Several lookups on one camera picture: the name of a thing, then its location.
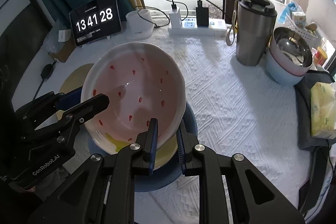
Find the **beige round plate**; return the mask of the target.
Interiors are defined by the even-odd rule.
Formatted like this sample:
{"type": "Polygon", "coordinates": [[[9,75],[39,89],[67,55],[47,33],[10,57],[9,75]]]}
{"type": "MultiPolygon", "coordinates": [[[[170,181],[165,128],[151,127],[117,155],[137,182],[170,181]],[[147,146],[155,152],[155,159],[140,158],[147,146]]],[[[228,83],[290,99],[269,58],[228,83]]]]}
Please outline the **beige round plate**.
{"type": "Polygon", "coordinates": [[[70,107],[68,107],[68,109],[80,103],[81,88],[92,66],[93,64],[85,64],[78,67],[66,78],[66,80],[60,87],[59,92],[64,94],[70,93],[78,88],[80,89],[79,92],[76,92],[75,94],[72,94],[70,96],[70,103],[73,103],[73,105],[70,104],[70,107]]]}

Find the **large dark blue bowl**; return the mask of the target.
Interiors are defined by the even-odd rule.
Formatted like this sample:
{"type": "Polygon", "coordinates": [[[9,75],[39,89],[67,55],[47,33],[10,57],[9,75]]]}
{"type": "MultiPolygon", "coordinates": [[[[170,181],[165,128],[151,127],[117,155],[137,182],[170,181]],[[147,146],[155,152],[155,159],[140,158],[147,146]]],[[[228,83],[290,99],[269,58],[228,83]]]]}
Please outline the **large dark blue bowl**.
{"type": "MultiPolygon", "coordinates": [[[[198,136],[195,115],[188,102],[186,102],[186,110],[183,115],[183,121],[187,132],[198,136]]],[[[136,176],[135,191],[151,192],[161,189],[175,181],[181,174],[182,171],[179,164],[179,156],[176,151],[174,156],[165,165],[154,170],[151,176],[136,176]]]]}

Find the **pink strawberry ceramic bowl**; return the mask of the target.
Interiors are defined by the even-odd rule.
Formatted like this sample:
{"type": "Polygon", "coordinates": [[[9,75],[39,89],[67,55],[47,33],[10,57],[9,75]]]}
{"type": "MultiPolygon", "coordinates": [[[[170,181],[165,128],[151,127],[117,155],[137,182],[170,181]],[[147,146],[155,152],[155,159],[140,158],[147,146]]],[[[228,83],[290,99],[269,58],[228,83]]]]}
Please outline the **pink strawberry ceramic bowl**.
{"type": "Polygon", "coordinates": [[[157,149],[175,135],[186,110],[185,79],[174,59],[160,47],[129,42],[109,50],[88,72],[84,102],[99,94],[108,107],[85,122],[95,145],[108,154],[133,143],[158,120],[157,149]]]}

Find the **round black puck device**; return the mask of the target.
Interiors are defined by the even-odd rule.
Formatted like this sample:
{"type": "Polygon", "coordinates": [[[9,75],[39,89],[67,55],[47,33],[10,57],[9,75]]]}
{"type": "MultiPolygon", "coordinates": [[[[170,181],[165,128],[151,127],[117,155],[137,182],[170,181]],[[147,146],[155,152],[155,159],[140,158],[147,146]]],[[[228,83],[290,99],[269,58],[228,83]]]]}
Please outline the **round black puck device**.
{"type": "Polygon", "coordinates": [[[41,72],[41,78],[43,81],[47,80],[50,78],[50,76],[52,75],[53,71],[54,71],[54,66],[55,64],[47,64],[45,65],[45,67],[42,69],[41,72]]]}

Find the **black phone on stand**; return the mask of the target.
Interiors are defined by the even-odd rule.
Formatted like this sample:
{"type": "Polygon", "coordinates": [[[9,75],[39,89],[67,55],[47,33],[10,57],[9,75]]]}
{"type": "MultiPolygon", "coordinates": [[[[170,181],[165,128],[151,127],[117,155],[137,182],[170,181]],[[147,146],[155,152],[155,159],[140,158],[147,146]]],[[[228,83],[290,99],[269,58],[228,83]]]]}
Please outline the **black phone on stand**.
{"type": "Polygon", "coordinates": [[[302,215],[317,204],[329,164],[328,153],[327,147],[316,147],[311,153],[310,175],[299,189],[298,210],[302,215]]]}

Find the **cardboard box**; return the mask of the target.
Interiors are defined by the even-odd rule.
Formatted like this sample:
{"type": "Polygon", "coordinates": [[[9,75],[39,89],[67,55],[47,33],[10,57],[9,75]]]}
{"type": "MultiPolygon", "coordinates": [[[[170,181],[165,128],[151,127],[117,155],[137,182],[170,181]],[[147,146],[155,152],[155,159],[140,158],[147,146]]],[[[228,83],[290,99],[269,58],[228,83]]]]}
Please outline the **cardboard box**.
{"type": "Polygon", "coordinates": [[[59,63],[65,63],[70,57],[71,53],[75,50],[76,45],[74,38],[71,36],[68,41],[64,43],[62,48],[56,53],[49,53],[49,56],[59,63]]]}

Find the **small white box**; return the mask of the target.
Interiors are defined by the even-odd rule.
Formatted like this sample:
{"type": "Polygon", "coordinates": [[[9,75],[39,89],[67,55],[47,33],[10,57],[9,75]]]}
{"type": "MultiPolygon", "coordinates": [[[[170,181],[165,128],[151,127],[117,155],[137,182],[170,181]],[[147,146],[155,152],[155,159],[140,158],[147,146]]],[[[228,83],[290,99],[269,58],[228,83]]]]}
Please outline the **small white box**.
{"type": "Polygon", "coordinates": [[[59,30],[58,31],[58,42],[65,43],[67,42],[72,35],[72,31],[70,29],[67,30],[59,30]]]}

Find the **white textured tablecloth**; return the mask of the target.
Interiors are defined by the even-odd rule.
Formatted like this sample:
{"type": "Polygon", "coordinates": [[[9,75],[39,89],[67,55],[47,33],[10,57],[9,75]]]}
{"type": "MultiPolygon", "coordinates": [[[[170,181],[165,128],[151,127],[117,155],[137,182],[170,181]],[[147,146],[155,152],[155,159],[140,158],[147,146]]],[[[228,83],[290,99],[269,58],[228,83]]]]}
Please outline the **white textured tablecloth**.
{"type": "MultiPolygon", "coordinates": [[[[123,35],[76,48],[64,64],[56,64],[39,95],[58,92],[78,67],[96,62],[123,35]]],[[[146,43],[172,56],[186,84],[186,98],[198,126],[199,142],[215,152],[242,153],[298,208],[299,188],[309,178],[310,153],[297,146],[295,89],[274,82],[264,59],[256,67],[241,65],[235,46],[206,36],[169,37],[155,30],[146,43]]],[[[138,223],[198,223],[199,180],[180,176],[168,186],[135,194],[138,223]]]]}

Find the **tablet showing clock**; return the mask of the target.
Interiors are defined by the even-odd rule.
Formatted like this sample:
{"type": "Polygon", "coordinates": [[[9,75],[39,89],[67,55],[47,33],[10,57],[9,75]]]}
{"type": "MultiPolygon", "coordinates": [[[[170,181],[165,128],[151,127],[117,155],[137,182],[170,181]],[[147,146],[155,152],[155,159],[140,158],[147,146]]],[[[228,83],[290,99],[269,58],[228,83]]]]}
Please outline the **tablet showing clock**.
{"type": "Polygon", "coordinates": [[[93,0],[69,13],[75,45],[100,40],[121,32],[117,0],[93,0]]]}

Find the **yellow tissue pack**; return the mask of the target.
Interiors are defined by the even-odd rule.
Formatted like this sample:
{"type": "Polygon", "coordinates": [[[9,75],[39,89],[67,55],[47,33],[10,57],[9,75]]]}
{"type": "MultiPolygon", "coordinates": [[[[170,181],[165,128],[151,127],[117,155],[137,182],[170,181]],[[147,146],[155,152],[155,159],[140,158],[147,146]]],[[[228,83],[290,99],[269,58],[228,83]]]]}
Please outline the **yellow tissue pack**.
{"type": "Polygon", "coordinates": [[[335,139],[335,83],[317,82],[310,90],[311,136],[335,139]]]}

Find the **light blue small bowl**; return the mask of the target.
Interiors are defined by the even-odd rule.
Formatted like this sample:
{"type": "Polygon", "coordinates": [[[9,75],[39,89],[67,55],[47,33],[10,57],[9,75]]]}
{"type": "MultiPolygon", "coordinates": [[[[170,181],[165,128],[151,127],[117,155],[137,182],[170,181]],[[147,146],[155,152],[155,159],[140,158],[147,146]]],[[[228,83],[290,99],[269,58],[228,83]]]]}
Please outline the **light blue small bowl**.
{"type": "Polygon", "coordinates": [[[266,52],[266,69],[270,76],[277,83],[282,85],[294,86],[303,79],[303,76],[295,76],[287,72],[281,65],[278,64],[269,50],[266,52]]]}

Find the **dark grey folded cloth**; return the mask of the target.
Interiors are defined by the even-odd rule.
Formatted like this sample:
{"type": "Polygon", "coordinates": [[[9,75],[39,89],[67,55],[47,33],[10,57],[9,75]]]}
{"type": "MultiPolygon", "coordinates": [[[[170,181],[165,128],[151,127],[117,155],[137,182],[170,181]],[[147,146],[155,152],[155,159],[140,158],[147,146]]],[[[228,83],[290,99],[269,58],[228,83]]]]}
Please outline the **dark grey folded cloth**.
{"type": "Polygon", "coordinates": [[[316,83],[331,84],[333,82],[329,72],[309,70],[303,79],[294,85],[300,150],[313,152],[317,147],[327,147],[327,140],[311,137],[310,90],[316,83]]]}

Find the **black charger plug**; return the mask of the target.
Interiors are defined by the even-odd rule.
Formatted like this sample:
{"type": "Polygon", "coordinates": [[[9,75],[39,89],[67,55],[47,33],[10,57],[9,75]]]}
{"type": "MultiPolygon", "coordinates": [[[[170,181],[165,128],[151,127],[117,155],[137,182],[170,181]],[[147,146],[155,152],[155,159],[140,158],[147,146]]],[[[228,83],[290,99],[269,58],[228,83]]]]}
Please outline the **black charger plug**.
{"type": "Polygon", "coordinates": [[[208,27],[209,26],[209,8],[198,6],[196,7],[196,19],[198,27],[208,27]]]}

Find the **white power strip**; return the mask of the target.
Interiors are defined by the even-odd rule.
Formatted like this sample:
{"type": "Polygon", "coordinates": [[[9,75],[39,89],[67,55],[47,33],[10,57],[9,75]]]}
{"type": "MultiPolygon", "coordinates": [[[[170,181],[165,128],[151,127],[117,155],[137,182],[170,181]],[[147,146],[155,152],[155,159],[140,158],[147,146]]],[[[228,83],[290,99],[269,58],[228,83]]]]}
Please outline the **white power strip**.
{"type": "Polygon", "coordinates": [[[196,18],[187,18],[182,21],[181,28],[169,26],[170,35],[179,36],[214,36],[224,37],[227,33],[227,26],[223,19],[209,19],[208,27],[198,27],[196,18]]]}

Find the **white plastic basket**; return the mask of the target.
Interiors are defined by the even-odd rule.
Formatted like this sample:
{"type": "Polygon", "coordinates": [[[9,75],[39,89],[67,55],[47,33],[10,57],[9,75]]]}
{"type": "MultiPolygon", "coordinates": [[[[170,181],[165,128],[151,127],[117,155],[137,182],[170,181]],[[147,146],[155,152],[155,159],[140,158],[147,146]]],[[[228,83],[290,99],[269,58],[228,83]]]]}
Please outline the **white plastic basket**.
{"type": "Polygon", "coordinates": [[[321,45],[321,36],[317,32],[311,33],[305,28],[299,28],[294,24],[294,21],[291,20],[289,15],[286,16],[284,24],[286,28],[289,28],[299,34],[309,44],[311,48],[317,49],[317,47],[321,45]]]}

